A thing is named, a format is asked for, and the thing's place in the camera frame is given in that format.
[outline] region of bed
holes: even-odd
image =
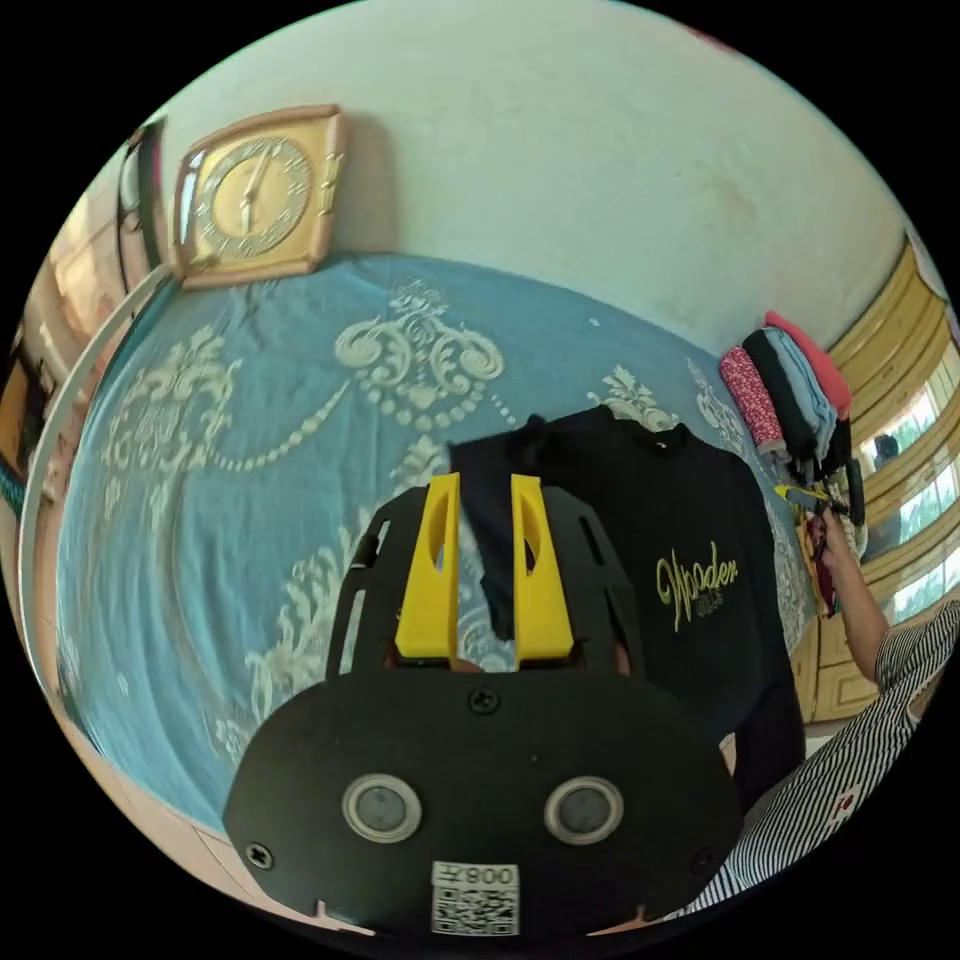
[[[199,292],[165,281],[105,372],[73,466],[64,707],[136,783],[222,830],[251,735],[324,669],[377,506],[445,471],[449,443],[599,403],[654,429],[682,420],[751,465],[792,651],[813,598],[790,508],[716,358],[579,294],[446,261],[342,257]],[[466,525],[461,543],[461,655],[510,670]]]

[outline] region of hand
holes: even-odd
[[[827,541],[827,546],[823,551],[822,560],[823,565],[830,571],[831,575],[846,569],[851,564],[853,566],[857,565],[850,544],[847,542],[843,524],[829,507],[813,521],[814,546],[820,544],[824,539]]]
[[[628,920],[626,923],[617,924],[615,927],[607,927],[606,930],[595,930],[593,933],[588,933],[588,937],[602,937],[608,933],[626,933],[628,930],[639,930],[641,927],[649,927],[654,923],[659,923],[663,920],[663,917],[660,917],[657,920],[647,920],[646,919],[646,907],[640,907],[637,910],[637,916],[633,920]]]

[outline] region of pink towel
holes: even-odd
[[[779,313],[768,310],[763,317],[768,327],[778,327],[789,335],[790,339],[800,348],[803,355],[810,361],[814,376],[823,395],[830,401],[830,405],[837,411],[841,420],[850,416],[850,407],[853,404],[853,395],[847,386],[847,381],[840,376],[840,371],[833,365],[830,357],[821,350],[799,327],[789,320],[784,320]]]
[[[720,361],[720,376],[743,414],[757,452],[786,461],[789,454],[773,401],[743,347],[734,347],[724,354]]]

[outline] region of gold clock frame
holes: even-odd
[[[202,183],[199,176],[187,211],[187,229],[183,229],[183,190],[187,177],[197,172],[192,166],[197,154],[210,155],[204,158],[200,167],[202,170],[210,157],[216,158],[217,151],[227,145],[232,148],[244,139],[252,140],[263,135],[289,136],[296,140],[295,131],[302,131],[309,124],[319,126],[321,123],[323,125],[323,159],[319,163],[312,163],[314,186],[309,206],[303,215],[301,225],[298,225],[293,233],[299,240],[301,231],[307,231],[304,234],[306,248],[302,255],[296,259],[290,259],[289,254],[282,249],[291,242],[290,238],[286,238],[275,250],[253,258],[260,262],[250,266],[238,267],[236,264],[239,261],[231,260],[230,266],[220,268],[215,261],[198,256],[194,224],[199,186]],[[284,107],[256,114],[216,130],[192,144],[180,161],[173,195],[173,237],[170,243],[170,259],[174,276],[180,284],[185,289],[225,287],[257,280],[302,276],[316,270],[330,248],[333,233],[333,202],[346,139],[346,124],[340,107],[336,104],[324,104]],[[317,151],[314,148],[304,152],[308,153],[313,160]],[[308,224],[311,219],[313,223],[309,228],[302,227],[302,224]]]

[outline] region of red patterned cloth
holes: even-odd
[[[743,414],[757,452],[786,461],[789,454],[773,401],[743,347],[734,347],[724,354],[720,361],[720,376]]]
[[[807,520],[807,537],[812,544],[818,542],[815,533],[815,521],[812,519]],[[811,559],[811,563],[814,564],[817,590],[820,594],[820,599],[823,601],[823,610],[827,619],[829,619],[837,612],[837,599],[833,586],[833,577],[830,575],[830,571],[827,569],[827,565],[823,560]]]

